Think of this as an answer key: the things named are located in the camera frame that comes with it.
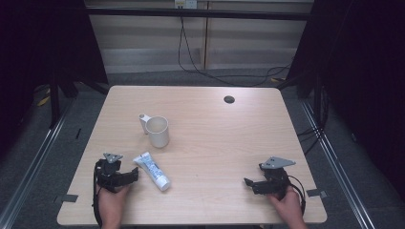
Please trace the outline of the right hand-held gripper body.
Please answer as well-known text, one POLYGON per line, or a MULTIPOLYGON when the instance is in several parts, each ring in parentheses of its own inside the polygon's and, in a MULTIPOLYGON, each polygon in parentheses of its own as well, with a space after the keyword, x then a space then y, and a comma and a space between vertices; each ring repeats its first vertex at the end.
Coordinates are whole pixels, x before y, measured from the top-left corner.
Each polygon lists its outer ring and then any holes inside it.
POLYGON ((281 200, 285 194, 286 189, 290 185, 290 180, 285 167, 295 165, 296 162, 289 159, 271 156, 267 161, 260 163, 259 167, 264 172, 265 181, 271 188, 271 195, 274 195, 281 200))

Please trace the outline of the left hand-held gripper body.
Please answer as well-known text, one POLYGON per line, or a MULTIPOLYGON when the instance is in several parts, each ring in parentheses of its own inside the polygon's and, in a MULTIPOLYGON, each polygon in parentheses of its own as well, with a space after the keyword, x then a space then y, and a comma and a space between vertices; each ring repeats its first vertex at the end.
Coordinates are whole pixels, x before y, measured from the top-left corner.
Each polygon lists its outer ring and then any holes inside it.
POLYGON ((96 163, 96 183, 112 193, 125 185, 124 175, 119 172, 122 155, 104 153, 96 163))

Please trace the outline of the white toothpaste tube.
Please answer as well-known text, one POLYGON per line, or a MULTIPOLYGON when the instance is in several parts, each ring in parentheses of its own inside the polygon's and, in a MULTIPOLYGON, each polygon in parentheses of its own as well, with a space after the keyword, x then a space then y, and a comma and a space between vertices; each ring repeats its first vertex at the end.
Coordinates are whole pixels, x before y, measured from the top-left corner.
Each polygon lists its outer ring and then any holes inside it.
POLYGON ((136 156, 133 161, 148 174, 162 192, 170 187, 171 181, 158 166, 149 152, 136 156))

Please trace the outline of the white cup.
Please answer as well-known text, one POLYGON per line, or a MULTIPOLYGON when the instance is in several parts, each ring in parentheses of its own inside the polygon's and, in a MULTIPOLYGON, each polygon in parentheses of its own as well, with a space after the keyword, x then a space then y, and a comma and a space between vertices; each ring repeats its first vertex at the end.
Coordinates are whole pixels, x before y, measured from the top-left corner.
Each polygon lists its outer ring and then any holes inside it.
POLYGON ((169 143, 168 120, 165 117, 140 114, 139 121, 153 147, 163 148, 169 143))

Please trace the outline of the person's left hand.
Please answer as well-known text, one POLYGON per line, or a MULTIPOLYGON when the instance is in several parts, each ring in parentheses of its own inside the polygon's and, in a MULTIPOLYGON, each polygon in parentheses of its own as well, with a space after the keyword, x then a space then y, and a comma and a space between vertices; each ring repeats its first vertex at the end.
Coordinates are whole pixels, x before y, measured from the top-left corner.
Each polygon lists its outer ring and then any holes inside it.
POLYGON ((102 222, 121 222, 125 199, 130 187, 123 186, 117 193, 112 193, 100 186, 96 188, 98 193, 98 208, 102 222))

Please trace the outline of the person's right hand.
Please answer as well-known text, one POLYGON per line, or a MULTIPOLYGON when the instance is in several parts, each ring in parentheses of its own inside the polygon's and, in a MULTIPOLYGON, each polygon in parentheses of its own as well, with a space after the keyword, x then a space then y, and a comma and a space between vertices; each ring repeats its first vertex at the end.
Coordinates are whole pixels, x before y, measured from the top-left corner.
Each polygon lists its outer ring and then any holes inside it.
POLYGON ((284 222, 303 219, 299 195, 291 186, 286 189, 286 194, 281 200, 274 195, 267 195, 266 197, 284 222))

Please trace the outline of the grey tape strip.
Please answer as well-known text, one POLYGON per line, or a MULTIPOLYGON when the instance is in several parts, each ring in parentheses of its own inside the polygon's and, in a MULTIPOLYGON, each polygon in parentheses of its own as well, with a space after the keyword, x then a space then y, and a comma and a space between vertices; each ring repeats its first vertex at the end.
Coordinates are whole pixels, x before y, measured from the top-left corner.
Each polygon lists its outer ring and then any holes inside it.
POLYGON ((63 203, 63 202, 76 202, 78 195, 59 195, 56 196, 53 200, 54 203, 63 203))
POLYGON ((307 194, 310 198, 312 198, 312 197, 326 198, 328 196, 326 191, 322 191, 322 190, 318 190, 318 189, 307 190, 307 194))

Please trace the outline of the black metal stand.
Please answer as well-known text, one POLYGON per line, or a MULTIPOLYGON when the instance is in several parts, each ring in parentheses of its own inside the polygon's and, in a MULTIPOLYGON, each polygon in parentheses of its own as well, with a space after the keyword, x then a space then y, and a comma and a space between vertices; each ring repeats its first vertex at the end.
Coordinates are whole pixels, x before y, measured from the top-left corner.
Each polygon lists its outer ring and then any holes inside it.
POLYGON ((57 77, 55 73, 52 73, 50 76, 50 99, 51 99, 51 108, 52 108, 52 119, 50 128, 52 129, 57 121, 60 118, 60 108, 59 108, 59 90, 58 90, 58 83, 57 77))

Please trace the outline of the yellow floor object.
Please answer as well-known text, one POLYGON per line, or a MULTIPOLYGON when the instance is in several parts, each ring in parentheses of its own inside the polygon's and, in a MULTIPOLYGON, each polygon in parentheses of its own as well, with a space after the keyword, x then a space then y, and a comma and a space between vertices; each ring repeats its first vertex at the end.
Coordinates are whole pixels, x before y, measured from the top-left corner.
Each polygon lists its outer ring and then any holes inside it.
POLYGON ((45 105, 51 97, 51 90, 48 89, 45 94, 42 96, 42 98, 39 100, 39 102, 36 104, 37 107, 41 107, 45 105))

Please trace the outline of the dark curtain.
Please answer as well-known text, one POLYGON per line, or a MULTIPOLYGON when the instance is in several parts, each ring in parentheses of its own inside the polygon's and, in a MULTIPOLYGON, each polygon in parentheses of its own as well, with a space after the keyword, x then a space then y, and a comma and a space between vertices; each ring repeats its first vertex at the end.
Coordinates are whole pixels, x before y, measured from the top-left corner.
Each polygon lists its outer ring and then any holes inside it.
POLYGON ((108 82, 84 0, 0 0, 0 156, 40 85, 108 82))
POLYGON ((325 87, 405 201, 405 0, 313 0, 288 78, 325 87))

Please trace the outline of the metal floor rail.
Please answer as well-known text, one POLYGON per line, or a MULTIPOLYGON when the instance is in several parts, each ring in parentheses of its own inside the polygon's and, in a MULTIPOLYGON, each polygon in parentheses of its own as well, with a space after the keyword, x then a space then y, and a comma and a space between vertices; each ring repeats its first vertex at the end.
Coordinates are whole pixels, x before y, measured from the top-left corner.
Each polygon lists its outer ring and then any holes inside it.
POLYGON ((27 172, 23 176, 22 180, 18 184, 11 199, 8 201, 3 213, 0 215, 0 229, 11 229, 15 219, 17 218, 22 205, 24 204, 32 186, 34 180, 37 178, 38 173, 49 154, 49 151, 53 147, 55 140, 57 139, 60 130, 62 129, 66 115, 75 103, 74 99, 69 99, 67 105, 62 110, 60 117, 56 120, 54 125, 48 130, 44 140, 42 141, 39 149, 36 152, 32 163, 28 167, 27 172))
POLYGON ((334 151, 327 135, 320 129, 315 122, 314 111, 307 101, 302 102, 302 107, 309 121, 311 130, 315 133, 318 142, 333 170, 336 179, 354 213, 361 229, 377 229, 373 220, 366 209, 364 202, 355 191, 343 165, 341 164, 336 152, 334 151))

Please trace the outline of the black horizontal frame bar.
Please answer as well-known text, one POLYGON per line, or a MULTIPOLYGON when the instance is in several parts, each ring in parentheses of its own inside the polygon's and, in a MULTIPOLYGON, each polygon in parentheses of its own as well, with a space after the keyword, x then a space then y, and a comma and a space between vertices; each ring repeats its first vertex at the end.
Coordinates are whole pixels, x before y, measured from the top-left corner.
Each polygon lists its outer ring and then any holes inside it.
POLYGON ((165 17, 201 17, 230 19, 260 19, 308 21, 309 13, 263 12, 240 10, 176 10, 176 9, 138 9, 138 8, 102 8, 89 7, 85 11, 94 15, 125 15, 125 16, 165 16, 165 17))

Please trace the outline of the white wall socket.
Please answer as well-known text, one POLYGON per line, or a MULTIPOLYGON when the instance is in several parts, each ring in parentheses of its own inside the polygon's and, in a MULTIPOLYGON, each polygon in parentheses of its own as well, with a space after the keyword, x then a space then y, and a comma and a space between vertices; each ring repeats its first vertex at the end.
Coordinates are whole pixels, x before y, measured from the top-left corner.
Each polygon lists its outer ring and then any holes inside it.
POLYGON ((174 0, 176 9, 196 10, 198 8, 197 0, 174 0))

